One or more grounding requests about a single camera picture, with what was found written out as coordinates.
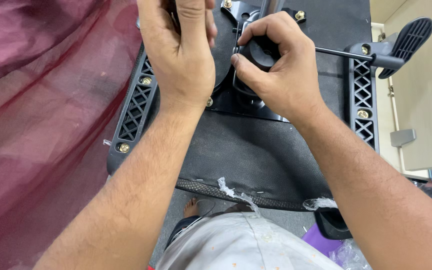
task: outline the metal rod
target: metal rod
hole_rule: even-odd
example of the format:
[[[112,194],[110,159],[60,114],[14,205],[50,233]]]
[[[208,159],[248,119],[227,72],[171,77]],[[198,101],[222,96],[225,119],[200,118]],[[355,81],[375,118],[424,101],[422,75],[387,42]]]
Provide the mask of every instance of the metal rod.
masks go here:
[[[259,18],[264,18],[267,15],[278,13],[283,9],[284,0],[263,0]]]
[[[342,56],[342,57],[349,57],[349,58],[358,59],[358,60],[362,60],[362,61],[368,61],[368,62],[373,61],[373,57],[369,56],[369,55],[361,55],[361,54],[356,54],[356,53],[351,53],[351,52],[334,50],[334,49],[330,49],[330,48],[316,47],[316,52],[322,52],[322,53],[327,53],[327,54],[332,54],[332,55],[337,55],[337,56]]]

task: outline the maroon fabric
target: maroon fabric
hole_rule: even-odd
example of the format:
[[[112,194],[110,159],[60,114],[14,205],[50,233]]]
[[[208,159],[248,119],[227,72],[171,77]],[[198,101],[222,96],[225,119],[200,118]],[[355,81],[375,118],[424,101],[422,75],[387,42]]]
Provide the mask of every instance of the maroon fabric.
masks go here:
[[[0,269],[30,269],[104,185],[136,0],[0,0]]]

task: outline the hand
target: hand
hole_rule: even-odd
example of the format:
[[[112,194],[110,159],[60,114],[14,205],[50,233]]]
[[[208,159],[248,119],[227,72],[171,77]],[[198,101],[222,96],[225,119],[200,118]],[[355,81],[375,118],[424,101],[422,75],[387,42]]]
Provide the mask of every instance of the hand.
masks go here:
[[[326,107],[319,92],[315,44],[283,11],[250,23],[237,43],[244,45],[253,36],[263,35],[278,44],[281,58],[264,72],[243,55],[235,54],[231,63],[237,77],[276,114],[293,124],[308,120]]]
[[[196,108],[202,113],[216,79],[210,51],[218,33],[214,0],[176,0],[181,35],[168,6],[168,0],[138,0],[142,40],[161,93],[160,112]]]

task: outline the bare foot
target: bare foot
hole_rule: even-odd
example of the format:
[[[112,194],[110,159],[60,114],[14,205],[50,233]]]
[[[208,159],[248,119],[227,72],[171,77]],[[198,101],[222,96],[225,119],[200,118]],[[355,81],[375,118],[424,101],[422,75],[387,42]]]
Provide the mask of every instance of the bare foot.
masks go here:
[[[199,216],[199,208],[196,205],[197,201],[198,200],[196,199],[196,197],[194,197],[191,200],[189,200],[189,202],[184,206],[184,209],[183,209],[183,217],[184,218],[189,218],[192,216]]]

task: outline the screw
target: screw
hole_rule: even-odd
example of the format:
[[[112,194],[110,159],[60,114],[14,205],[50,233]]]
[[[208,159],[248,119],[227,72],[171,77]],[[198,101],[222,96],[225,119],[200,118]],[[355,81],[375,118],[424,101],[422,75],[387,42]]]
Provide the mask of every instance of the screw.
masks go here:
[[[213,99],[209,97],[208,102],[206,102],[206,107],[211,107],[211,106],[213,106]]]
[[[129,145],[128,144],[121,144],[119,146],[119,150],[123,153],[128,153],[129,152]]]
[[[233,3],[231,3],[231,0],[224,0],[224,7],[226,9],[229,9],[233,6]]]
[[[296,15],[294,15],[294,17],[296,18],[296,20],[301,20],[304,19],[304,15],[306,15],[304,11],[300,10],[296,13]]]
[[[362,47],[361,47],[361,51],[363,52],[364,55],[366,55],[366,54],[369,53],[368,48],[366,48],[365,46],[362,46]]]
[[[150,77],[144,77],[141,81],[144,85],[150,85],[153,80]]]
[[[358,110],[357,115],[361,118],[369,118],[368,112],[363,109]]]

